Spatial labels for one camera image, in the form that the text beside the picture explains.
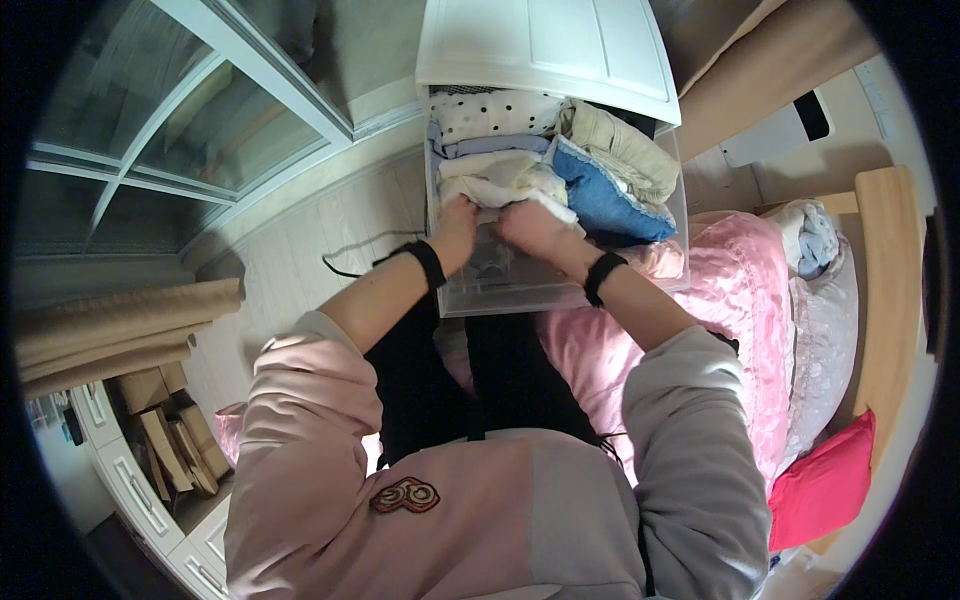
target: wall socket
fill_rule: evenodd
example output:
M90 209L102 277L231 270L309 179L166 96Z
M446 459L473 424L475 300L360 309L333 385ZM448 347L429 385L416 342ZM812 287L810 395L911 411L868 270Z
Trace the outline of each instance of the wall socket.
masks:
M894 119L893 112L887 106L887 101L883 98L883 91L880 84L874 78L870 66L864 62L853 68L853 73L860 80L863 86L863 93L867 95L867 102L874 111L876 126L880 129L880 136L883 139L894 141L900 137L900 130L897 127L897 121Z

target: red pillow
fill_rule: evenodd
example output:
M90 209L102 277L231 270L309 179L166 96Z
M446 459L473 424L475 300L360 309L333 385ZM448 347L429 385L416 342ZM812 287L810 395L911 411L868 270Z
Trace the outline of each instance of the red pillow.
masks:
M777 478L769 502L771 552L816 540L856 518L870 489L875 429L868 410Z

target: wooden headboard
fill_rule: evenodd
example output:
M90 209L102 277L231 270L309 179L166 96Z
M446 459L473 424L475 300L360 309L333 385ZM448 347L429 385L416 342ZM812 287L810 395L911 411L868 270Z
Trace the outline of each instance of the wooden headboard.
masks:
M913 376L921 326L922 252L920 211L913 178L903 166L856 176L852 192L818 196L829 214L859 213L867 262L867 322L853 416L876 416L871 471L876 473ZM779 205L761 204L757 214ZM823 555L837 530L806 546Z

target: cardboard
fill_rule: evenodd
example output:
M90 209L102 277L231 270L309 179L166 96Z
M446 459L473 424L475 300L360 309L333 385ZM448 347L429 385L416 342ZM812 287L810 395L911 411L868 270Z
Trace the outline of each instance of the cardboard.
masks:
M170 492L167 491L167 482L163 480L163 473L160 471L160 462L156 459L154 447L150 444L145 445L147 446L147 460L150 461L150 478L154 482L156 493L161 500L169 502Z
M186 459L186 464L190 466L194 477L197 478L197 484L200 489L210 495L213 495L220 489L217 485L217 479L210 473L206 467L204 457L200 455L200 450L193 444L190 433L186 430L186 425L181 420L171 420L170 429L174 432L174 439L177 440L177 446Z
M157 406L170 397L166 384L163 383L163 375L156 367L120 375L116 382L131 415Z
M173 433L167 424L167 419L163 416L163 410L155 408L140 415L143 422L143 429L147 432L147 438L154 447L156 457L159 459L163 470L170 476L170 483L178 492L188 492L193 490L194 476L183 457L175 448Z
M159 369L160 374L163 376L163 384L167 388L167 394L172 395L174 392L179 392L186 388L186 375L183 374L183 367L180 365L180 361L160 365Z
M206 426L206 420L204 414L200 412L200 407L195 404L189 408L184 408L180 411L180 418L183 419L183 424L186 425L186 430L189 432L194 445L204 457L206 467L210 469L210 473L215 479L220 479L224 473L230 470L230 464L220 450L220 446L217 445L216 440L213 439L210 428Z

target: embroidered patch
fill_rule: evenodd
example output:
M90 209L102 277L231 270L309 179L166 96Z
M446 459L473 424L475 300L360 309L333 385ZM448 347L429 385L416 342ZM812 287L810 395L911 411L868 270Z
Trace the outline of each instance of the embroidered patch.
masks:
M437 506L440 495L436 488L416 477L404 477L392 486L384 488L370 499L370 506L386 515L402 507L411 513L425 513Z

